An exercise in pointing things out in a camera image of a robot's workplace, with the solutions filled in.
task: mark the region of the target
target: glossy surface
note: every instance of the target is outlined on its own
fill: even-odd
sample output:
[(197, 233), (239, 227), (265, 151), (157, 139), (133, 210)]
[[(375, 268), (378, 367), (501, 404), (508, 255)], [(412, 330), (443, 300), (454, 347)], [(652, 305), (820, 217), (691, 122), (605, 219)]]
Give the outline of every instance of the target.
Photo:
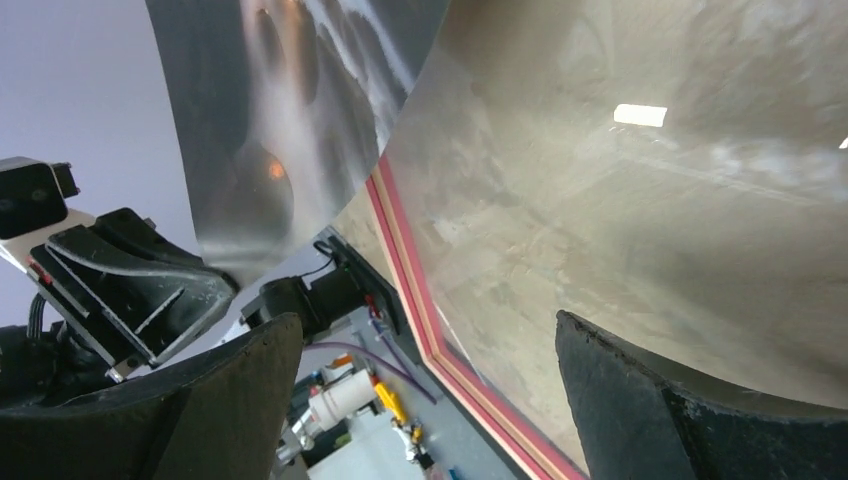
[(148, 0), (207, 263), (248, 285), (368, 177), (447, 0)]
[(387, 156), (448, 340), (578, 465), (558, 309), (848, 406), (846, 10), (451, 3)]

